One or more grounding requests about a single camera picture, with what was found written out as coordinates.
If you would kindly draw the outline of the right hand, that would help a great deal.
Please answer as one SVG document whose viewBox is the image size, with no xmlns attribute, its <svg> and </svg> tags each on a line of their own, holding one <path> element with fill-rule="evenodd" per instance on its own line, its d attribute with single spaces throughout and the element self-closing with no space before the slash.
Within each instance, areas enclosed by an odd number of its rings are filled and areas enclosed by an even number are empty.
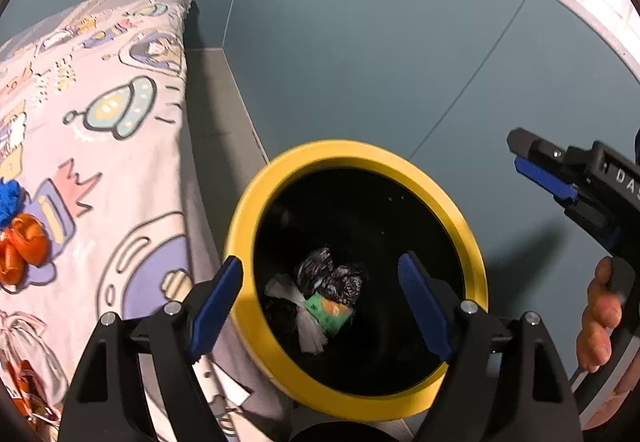
<svg viewBox="0 0 640 442">
<path fill-rule="evenodd" d="M 582 330 L 576 340 L 576 354 L 579 366 L 589 373 L 608 363 L 612 355 L 612 346 L 608 331 L 615 329 L 620 324 L 623 307 L 606 284 L 612 274 L 612 259 L 605 257 L 599 261 L 594 269 L 594 279 L 587 289 L 588 303 L 582 312 Z M 595 412 L 586 429 L 596 428 L 607 422 L 622 406 L 628 394 L 634 390 L 639 381 L 639 355 L 636 355 L 634 362 L 630 364 L 628 370 L 620 382 L 614 388 L 608 399 Z"/>
</svg>

